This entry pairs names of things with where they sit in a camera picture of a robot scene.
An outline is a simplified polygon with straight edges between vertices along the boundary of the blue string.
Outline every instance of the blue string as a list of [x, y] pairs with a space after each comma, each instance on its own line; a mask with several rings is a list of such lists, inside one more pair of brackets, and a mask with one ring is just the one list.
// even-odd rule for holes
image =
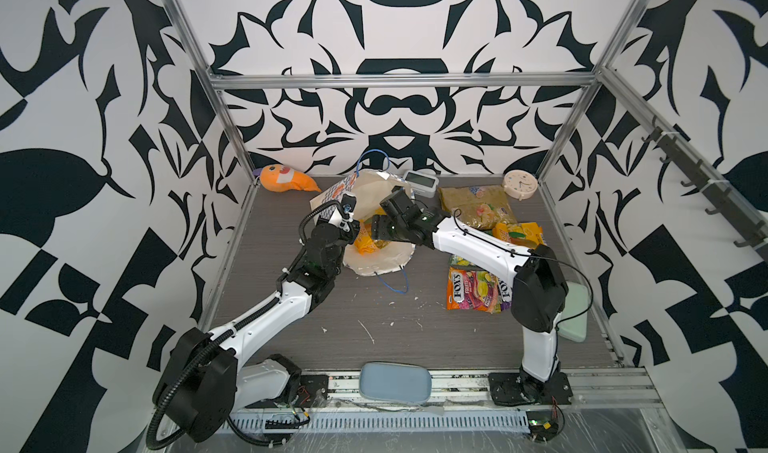
[[381, 150], [379, 150], [379, 149], [373, 149], [373, 150], [365, 150], [365, 151], [363, 151], [363, 152], [362, 152], [362, 155], [360, 155], [360, 159], [359, 159], [359, 160], [357, 160], [357, 167], [355, 168], [355, 178], [357, 178], [358, 176], [360, 176], [360, 163], [362, 162], [362, 158], [363, 158], [363, 157], [364, 157], [366, 154], [368, 154], [368, 153], [370, 153], [370, 152], [374, 152], [374, 151], [378, 151], [378, 152], [380, 152], [382, 155], [386, 156], [386, 168], [384, 169], [384, 171], [386, 171], [386, 170], [389, 170], [389, 155], [388, 155], [388, 154], [386, 154], [386, 152], [383, 152], [383, 151], [381, 151]]
[[378, 278], [378, 279], [379, 279], [379, 280], [380, 280], [382, 283], [384, 283], [384, 285], [385, 285], [387, 288], [391, 289], [391, 290], [392, 290], [393, 292], [395, 292], [395, 293], [400, 293], [401, 295], [404, 295], [404, 294], [408, 293], [408, 288], [410, 288], [410, 287], [408, 286], [408, 275], [406, 275], [406, 269], [405, 269], [405, 268], [403, 268], [402, 266], [400, 266], [400, 271], [402, 271], [402, 276], [403, 276], [403, 277], [406, 279], [406, 291], [400, 291], [399, 289], [394, 289], [392, 286], [390, 286], [390, 285], [387, 285], [387, 284], [386, 284], [386, 281], [384, 281], [384, 280], [382, 279], [382, 277], [381, 277], [381, 276], [379, 276], [379, 273], [373, 273], [373, 274], [374, 274], [374, 275], [376, 275], [376, 277], [377, 277], [377, 278]]

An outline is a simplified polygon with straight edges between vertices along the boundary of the plush toy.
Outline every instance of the plush toy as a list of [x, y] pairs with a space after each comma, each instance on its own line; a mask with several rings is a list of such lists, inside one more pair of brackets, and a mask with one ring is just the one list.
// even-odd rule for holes
[[261, 184], [270, 191], [283, 192], [289, 189], [300, 191], [320, 191], [314, 179], [289, 166], [264, 166], [260, 172]]

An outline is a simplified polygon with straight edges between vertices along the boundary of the digital display screen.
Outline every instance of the digital display screen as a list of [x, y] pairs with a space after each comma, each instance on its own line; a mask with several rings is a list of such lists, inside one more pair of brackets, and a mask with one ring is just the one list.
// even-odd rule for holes
[[406, 175], [406, 181], [414, 182], [417, 185], [423, 185], [423, 186], [426, 186], [427, 188], [431, 188], [432, 185], [435, 184], [435, 180], [434, 179], [427, 178], [427, 176], [417, 175], [417, 174], [412, 173], [412, 172], [410, 172], [410, 173], [408, 173]]

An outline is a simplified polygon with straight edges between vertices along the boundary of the dark wooden tabletop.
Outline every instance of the dark wooden tabletop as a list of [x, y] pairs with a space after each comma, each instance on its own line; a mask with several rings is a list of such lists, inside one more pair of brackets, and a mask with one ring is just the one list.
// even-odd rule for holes
[[[338, 178], [318, 178], [326, 189]], [[440, 186], [499, 184], [499, 178], [440, 179]], [[270, 192], [260, 188], [239, 251], [219, 301], [214, 325], [244, 313], [272, 293], [282, 268], [299, 251], [297, 227], [310, 211], [316, 193]], [[422, 198], [428, 205], [435, 198]], [[510, 198], [518, 221], [535, 221], [559, 258], [567, 256], [541, 197], [518, 202]], [[377, 277], [343, 269], [326, 301], [303, 319], [283, 329], [250, 361], [281, 353], [302, 369], [360, 369], [371, 361], [401, 362], [429, 369], [508, 369], [522, 361], [522, 328], [510, 312], [488, 314], [446, 310], [447, 253], [417, 248], [406, 266], [410, 290], [390, 291]], [[574, 279], [571, 272], [565, 275]], [[401, 273], [383, 278], [402, 289]], [[564, 367], [612, 366], [600, 329], [589, 316], [587, 339], [560, 339]]]

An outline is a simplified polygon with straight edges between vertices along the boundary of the clear plastic sheet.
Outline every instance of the clear plastic sheet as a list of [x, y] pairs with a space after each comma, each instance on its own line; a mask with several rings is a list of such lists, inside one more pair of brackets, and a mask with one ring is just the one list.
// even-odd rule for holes
[[500, 431], [447, 431], [424, 433], [334, 434], [296, 433], [284, 446], [261, 448], [248, 445], [231, 433], [216, 433], [195, 444], [185, 436], [174, 443], [172, 453], [389, 453], [393, 451], [459, 453], [547, 452], [645, 453], [656, 451], [639, 409], [566, 409], [562, 433], [547, 444], [533, 443], [526, 435]]

